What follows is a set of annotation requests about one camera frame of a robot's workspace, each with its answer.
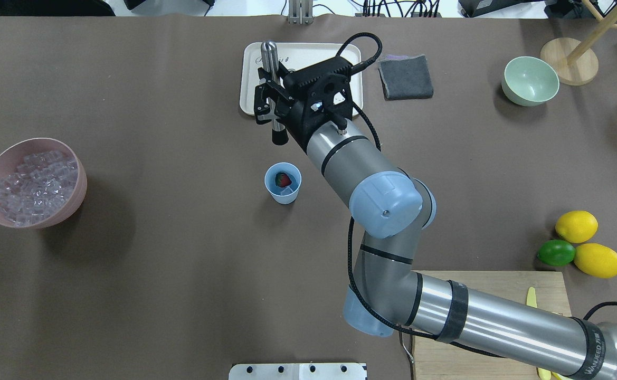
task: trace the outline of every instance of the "wooden cutting board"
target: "wooden cutting board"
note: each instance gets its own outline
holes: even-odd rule
[[[538,308],[571,317],[561,272],[422,270],[423,274],[455,280],[485,293],[526,303],[526,291],[536,288]],[[432,339],[414,338],[417,380],[536,380],[536,368],[510,359],[489,358]]]

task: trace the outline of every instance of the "wooden pole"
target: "wooden pole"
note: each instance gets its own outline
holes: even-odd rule
[[[578,58],[580,58],[585,51],[591,48],[592,45],[594,45],[594,43],[597,42],[597,40],[600,39],[600,37],[608,31],[613,24],[615,24],[615,22],[617,22],[617,5],[602,21],[600,21],[590,35],[583,42],[581,42],[580,45],[576,46],[571,54],[566,57],[566,64],[572,65],[573,63],[576,63]]]
[[[597,8],[595,8],[595,6],[590,3],[590,0],[581,0],[581,2],[583,2],[583,4],[590,11],[590,13],[595,16],[595,19],[597,19],[597,21],[603,20],[603,15],[601,15]],[[613,24],[611,28],[617,29],[617,24]]]

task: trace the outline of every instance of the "light blue joint cover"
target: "light blue joint cover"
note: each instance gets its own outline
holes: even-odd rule
[[[423,199],[414,183],[402,173],[374,173],[351,194],[348,208],[353,219],[378,239],[407,228],[419,215]]]
[[[432,207],[431,208],[431,216],[429,216],[428,221],[426,222],[426,224],[424,224],[423,227],[421,227],[421,230],[424,230],[424,229],[426,229],[426,227],[431,225],[431,223],[433,223],[433,221],[434,221],[434,217],[437,214],[437,201],[434,199],[433,192],[431,192],[431,190],[426,186],[425,183],[421,182],[417,178],[414,178],[414,180],[416,180],[416,182],[420,183],[421,186],[425,188],[426,192],[428,192],[428,195],[431,197],[431,205],[430,205]]]
[[[344,319],[354,329],[360,330],[365,334],[374,335],[375,337],[389,337],[393,334],[393,329],[379,322],[362,306],[362,303],[357,300],[357,296],[350,286],[348,287],[344,303]]]

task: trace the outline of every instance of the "green bowl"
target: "green bowl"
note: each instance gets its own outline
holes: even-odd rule
[[[517,57],[506,65],[501,86],[513,103],[537,106],[557,94],[559,77],[545,61],[535,57]]]

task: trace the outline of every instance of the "pink bowl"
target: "pink bowl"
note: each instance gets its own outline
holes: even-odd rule
[[[74,185],[74,192],[71,197],[55,214],[52,214],[47,219],[38,223],[30,224],[29,226],[15,227],[13,222],[6,219],[4,214],[0,212],[1,226],[12,227],[14,229],[42,229],[64,221],[74,214],[81,206],[88,188],[86,170],[83,169],[83,165],[74,151],[61,141],[49,139],[48,137],[38,137],[36,139],[18,142],[18,144],[6,149],[6,151],[0,154],[0,178],[14,173],[17,166],[22,163],[24,156],[51,150],[61,151],[65,156],[76,159],[76,164],[79,166],[79,176],[76,180],[76,185]]]

